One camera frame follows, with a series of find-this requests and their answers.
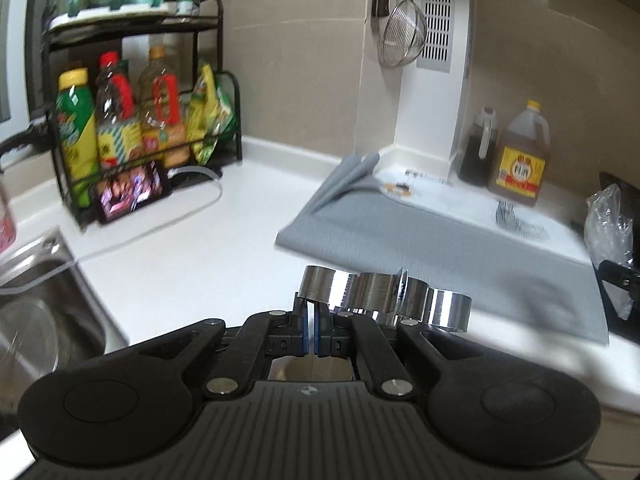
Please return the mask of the clear plastic bag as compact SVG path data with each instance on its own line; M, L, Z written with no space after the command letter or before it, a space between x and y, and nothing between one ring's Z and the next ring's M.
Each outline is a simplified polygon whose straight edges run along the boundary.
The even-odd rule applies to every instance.
M634 242L638 223L620 212L620 190L610 185L587 200L584 241L594 270L603 260L634 267Z

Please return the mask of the silver metal cup set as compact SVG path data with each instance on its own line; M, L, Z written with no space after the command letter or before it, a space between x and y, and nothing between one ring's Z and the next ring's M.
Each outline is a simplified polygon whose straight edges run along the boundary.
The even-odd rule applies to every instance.
M405 270L395 274L348 273L307 266L298 296L324 304L333 312L368 316L384 327L413 320L449 333L466 332L472 310L470 297L434 288Z

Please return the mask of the white patterned cloth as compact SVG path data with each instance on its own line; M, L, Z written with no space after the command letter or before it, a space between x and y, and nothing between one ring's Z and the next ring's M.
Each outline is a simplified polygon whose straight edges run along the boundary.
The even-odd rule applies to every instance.
M590 263L578 231L586 203L554 188L535 206L512 203L459 180L436 179L401 166L375 171L388 197L487 232L573 260Z

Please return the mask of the stainless steel sink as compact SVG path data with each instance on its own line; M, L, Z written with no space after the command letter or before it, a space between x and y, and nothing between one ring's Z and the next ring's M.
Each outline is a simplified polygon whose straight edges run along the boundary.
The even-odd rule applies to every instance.
M1 426L40 377L126 347L128 339L53 230L1 259Z

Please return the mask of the cooking wine jug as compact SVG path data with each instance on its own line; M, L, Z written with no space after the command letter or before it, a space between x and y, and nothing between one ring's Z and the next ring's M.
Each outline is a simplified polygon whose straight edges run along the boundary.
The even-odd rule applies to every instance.
M487 182L491 193L533 207L551 157L549 124L540 104L528 100L500 134Z

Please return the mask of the dark soy sauce dispenser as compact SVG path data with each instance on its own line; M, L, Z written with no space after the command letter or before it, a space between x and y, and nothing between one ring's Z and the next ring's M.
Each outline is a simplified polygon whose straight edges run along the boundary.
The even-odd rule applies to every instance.
M474 117L466 138L459 178L484 188L489 180L498 139L498 118L494 108L483 107Z

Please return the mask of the smartphone with lit screen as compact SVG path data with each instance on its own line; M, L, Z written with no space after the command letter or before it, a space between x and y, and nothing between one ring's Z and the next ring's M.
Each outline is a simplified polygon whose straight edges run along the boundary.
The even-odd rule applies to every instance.
M99 224L109 224L171 194L162 162L151 160L99 180L91 187Z

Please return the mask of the grey dish mat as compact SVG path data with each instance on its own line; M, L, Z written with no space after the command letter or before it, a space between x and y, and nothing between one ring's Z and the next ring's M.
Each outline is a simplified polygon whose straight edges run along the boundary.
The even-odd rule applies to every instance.
M378 154L349 155L276 238L278 246L356 272L410 276L540 330L608 343L592 263L580 264L388 197Z

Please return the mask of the red cap sauce bottle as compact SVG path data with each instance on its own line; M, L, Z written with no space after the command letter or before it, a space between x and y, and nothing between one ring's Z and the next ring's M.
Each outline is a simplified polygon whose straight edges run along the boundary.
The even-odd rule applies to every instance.
M126 164L143 154L134 92L116 51L100 56L96 80L96 138L102 168Z

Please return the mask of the yellow green bottle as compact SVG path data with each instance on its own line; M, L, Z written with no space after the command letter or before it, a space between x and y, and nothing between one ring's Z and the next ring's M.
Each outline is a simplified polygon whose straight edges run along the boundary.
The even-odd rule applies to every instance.
M91 206L90 188L99 172L96 111L85 67L66 70L58 77L55 109L58 137L77 206Z

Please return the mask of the yellow green snack bag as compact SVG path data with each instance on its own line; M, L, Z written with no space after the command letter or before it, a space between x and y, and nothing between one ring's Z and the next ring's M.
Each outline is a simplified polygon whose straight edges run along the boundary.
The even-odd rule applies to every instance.
M225 148L231 142L235 126L228 96L217 84L213 67L201 60L186 115L186 137L195 161L205 166L216 148Z

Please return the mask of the amber oil bottle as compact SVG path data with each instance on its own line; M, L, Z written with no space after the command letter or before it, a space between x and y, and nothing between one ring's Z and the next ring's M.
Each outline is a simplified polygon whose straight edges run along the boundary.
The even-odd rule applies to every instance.
M181 115L177 72L168 63L165 49L149 50L149 63L138 79L139 117L146 154L160 154L167 166L189 158L186 126Z

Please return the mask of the black spice rack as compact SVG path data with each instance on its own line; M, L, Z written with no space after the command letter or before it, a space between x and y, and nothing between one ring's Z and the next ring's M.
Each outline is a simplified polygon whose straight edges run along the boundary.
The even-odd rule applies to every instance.
M168 171L193 165L220 174L243 158L240 95L225 113L220 61L192 58L192 118L182 107L183 91L162 48L152 48L140 87L131 87L120 58L105 51L96 81L85 67L66 70L44 86L52 159L63 203L84 228L110 222L134 206L126 174L145 164Z

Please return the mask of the hanging metal strainer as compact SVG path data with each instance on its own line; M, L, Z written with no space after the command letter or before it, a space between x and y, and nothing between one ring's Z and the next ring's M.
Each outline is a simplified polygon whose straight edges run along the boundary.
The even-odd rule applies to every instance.
M424 12L414 0L401 0L390 12L378 40L378 60L387 68L409 65L421 54L426 40Z

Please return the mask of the white wall vent grille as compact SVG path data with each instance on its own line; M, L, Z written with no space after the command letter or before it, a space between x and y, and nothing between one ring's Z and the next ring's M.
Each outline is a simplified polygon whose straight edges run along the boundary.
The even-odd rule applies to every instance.
M426 40L418 66L448 74L454 40L454 0L421 0L426 19Z

